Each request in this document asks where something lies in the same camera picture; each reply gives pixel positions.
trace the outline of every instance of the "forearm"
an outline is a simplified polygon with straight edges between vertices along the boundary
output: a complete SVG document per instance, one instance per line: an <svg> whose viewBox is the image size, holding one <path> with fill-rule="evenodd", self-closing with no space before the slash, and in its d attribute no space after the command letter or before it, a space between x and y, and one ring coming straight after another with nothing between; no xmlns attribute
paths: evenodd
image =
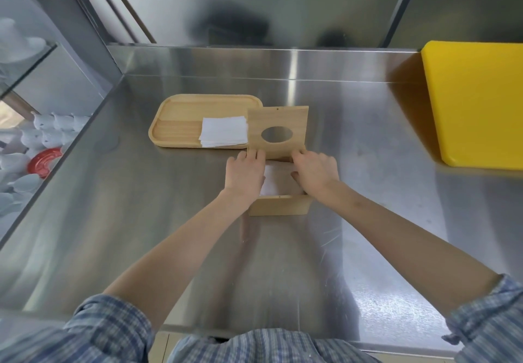
<svg viewBox="0 0 523 363"><path fill-rule="evenodd" d="M319 200L356 228L443 316L488 294L500 276L465 252L343 182Z"/></svg>
<svg viewBox="0 0 523 363"><path fill-rule="evenodd" d="M154 247L105 291L132 303L158 329L223 232L248 202L222 191L175 233Z"/></svg>

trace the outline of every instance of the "shirt sleeve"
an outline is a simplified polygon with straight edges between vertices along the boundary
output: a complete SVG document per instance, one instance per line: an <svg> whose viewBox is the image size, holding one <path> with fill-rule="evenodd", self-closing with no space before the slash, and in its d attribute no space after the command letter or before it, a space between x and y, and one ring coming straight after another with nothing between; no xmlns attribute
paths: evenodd
<svg viewBox="0 0 523 363"><path fill-rule="evenodd" d="M523 361L523 286L503 275L492 292L462 305L447 319L445 341L465 345L457 363Z"/></svg>
<svg viewBox="0 0 523 363"><path fill-rule="evenodd" d="M134 305L110 295L85 300L62 328L24 334L0 346L0 362L147 362L154 333Z"/></svg>

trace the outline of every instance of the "person's left arm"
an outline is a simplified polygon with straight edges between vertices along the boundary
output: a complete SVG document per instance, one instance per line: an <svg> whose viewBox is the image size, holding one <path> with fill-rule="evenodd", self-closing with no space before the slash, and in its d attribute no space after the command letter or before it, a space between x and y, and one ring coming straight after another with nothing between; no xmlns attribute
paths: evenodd
<svg viewBox="0 0 523 363"><path fill-rule="evenodd" d="M229 158L225 188L218 197L128 268L104 294L133 304L158 330L219 237L258 198L264 170L262 150Z"/></svg>

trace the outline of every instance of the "metal countertop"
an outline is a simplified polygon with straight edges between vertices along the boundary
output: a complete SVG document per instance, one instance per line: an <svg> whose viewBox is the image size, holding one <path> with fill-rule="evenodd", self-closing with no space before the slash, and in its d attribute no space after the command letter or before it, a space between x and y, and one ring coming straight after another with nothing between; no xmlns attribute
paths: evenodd
<svg viewBox="0 0 523 363"><path fill-rule="evenodd" d="M148 139L160 102L182 92L309 105L306 145L335 156L343 181L522 280L521 173L435 163L399 91L426 99L426 88L412 83L125 76L0 250L0 306L67 317L218 194L236 151L159 148ZM440 339L448 330L435 309L317 202L307 216L237 220L165 328L230 336L262 327L367 350L458 350Z"/></svg>

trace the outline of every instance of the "person's right arm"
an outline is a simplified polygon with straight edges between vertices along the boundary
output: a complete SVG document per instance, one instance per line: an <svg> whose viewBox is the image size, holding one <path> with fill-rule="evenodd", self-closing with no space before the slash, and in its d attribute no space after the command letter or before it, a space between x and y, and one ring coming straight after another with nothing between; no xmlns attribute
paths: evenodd
<svg viewBox="0 0 523 363"><path fill-rule="evenodd" d="M305 192L356 228L444 317L500 281L467 253L349 188L333 157L294 151L292 158Z"/></svg>

